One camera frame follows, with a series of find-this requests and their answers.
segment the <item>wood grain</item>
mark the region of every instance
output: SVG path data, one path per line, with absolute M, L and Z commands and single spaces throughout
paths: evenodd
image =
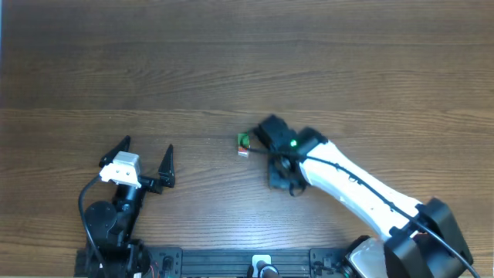
M 492 275 L 494 2 L 4 0 L 0 275 L 71 276 L 76 199 L 123 136 L 154 175 L 135 236 L 186 249 L 345 246 L 330 196 L 271 191 L 236 134 L 313 126 L 384 183 L 447 202 Z M 114 187 L 91 189 L 86 204 Z

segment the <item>black cable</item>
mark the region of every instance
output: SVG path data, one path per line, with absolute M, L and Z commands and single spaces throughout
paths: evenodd
M 93 240 L 93 237 L 91 236 L 89 227 L 87 226 L 86 217 L 84 216 L 84 206 L 83 206 L 84 195 L 86 195 L 87 190 L 99 180 L 100 180 L 100 175 L 97 175 L 80 192 L 80 194 L 79 194 L 79 212 L 80 212 L 80 218 L 83 220 L 84 229 L 86 230 L 87 239 L 90 242 L 90 245 L 94 250 L 94 255 L 96 256 L 98 261 L 101 263 L 104 276 L 106 278 L 110 278 L 110 275 L 108 275 L 108 269 L 107 269 L 107 265 L 105 263 L 105 260 L 104 260 L 103 256 L 101 255 L 100 251 L 98 250 L 98 247 L 94 243 L 94 240 Z
M 281 155 L 281 156 L 287 156 L 291 158 L 298 158 L 298 159 L 310 159 L 314 161 L 318 161 L 324 164 L 328 164 L 330 166 L 335 167 L 337 170 L 343 171 L 349 175 L 349 179 L 355 180 L 356 183 L 359 185 L 365 186 L 369 191 L 371 191 L 374 195 L 376 195 L 384 204 L 388 205 L 392 210 L 395 210 L 397 213 L 401 214 L 403 217 L 408 219 L 408 221 L 412 222 L 414 225 L 416 225 L 419 229 L 422 231 L 427 232 L 429 235 L 431 235 L 439 244 L 444 246 L 451 254 L 453 254 L 456 259 L 459 259 L 460 262 L 470 271 L 470 273 L 475 277 L 475 278 L 480 278 L 480 275 L 475 271 L 473 266 L 467 262 L 465 258 L 463 258 L 462 255 L 460 255 L 456 250 L 454 250 L 441 236 L 436 234 L 434 231 L 429 229 L 426 225 L 423 225 L 420 223 L 417 219 L 411 217 L 408 213 L 402 211 L 400 208 L 398 208 L 393 202 L 390 202 L 387 200 L 381 193 L 377 192 L 374 188 L 372 188 L 368 183 L 363 181 L 361 178 L 356 176 L 354 173 L 351 171 L 347 170 L 346 168 L 340 166 L 338 163 L 333 163 L 331 161 L 325 161 L 321 158 L 315 158 L 311 157 L 308 155 L 301 155 L 297 153 L 292 153 L 292 152 L 286 152 L 286 151 L 269 151 L 269 150 L 261 150 L 261 149 L 254 149 L 250 147 L 245 147 L 247 151 L 251 151 L 253 153 L 257 154 L 267 154 L 267 155 Z

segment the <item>wooden table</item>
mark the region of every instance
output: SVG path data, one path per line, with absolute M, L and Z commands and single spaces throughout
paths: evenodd
M 494 2 L 4 0 L 0 275 L 71 276 L 82 187 L 133 138 L 177 185 L 135 236 L 184 249 L 345 246 L 371 233 L 315 188 L 269 190 L 236 134 L 276 113 L 406 195 L 447 202 L 492 275 Z M 86 204 L 110 198 L 111 184 Z

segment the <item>wooden surface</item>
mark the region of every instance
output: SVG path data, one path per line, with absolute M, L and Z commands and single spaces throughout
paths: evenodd
M 311 125 L 398 191 L 447 202 L 492 275 L 494 2 L 4 0 L 0 275 L 71 276 L 77 211 L 124 135 L 177 186 L 135 236 L 185 249 L 345 246 L 371 231 L 315 188 L 270 191 L 236 134 Z M 110 198 L 99 184 L 86 204 Z

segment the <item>small green object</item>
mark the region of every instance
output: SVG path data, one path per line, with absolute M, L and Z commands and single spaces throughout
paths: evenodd
M 248 134 L 239 134 L 239 147 L 250 147 L 250 140 Z

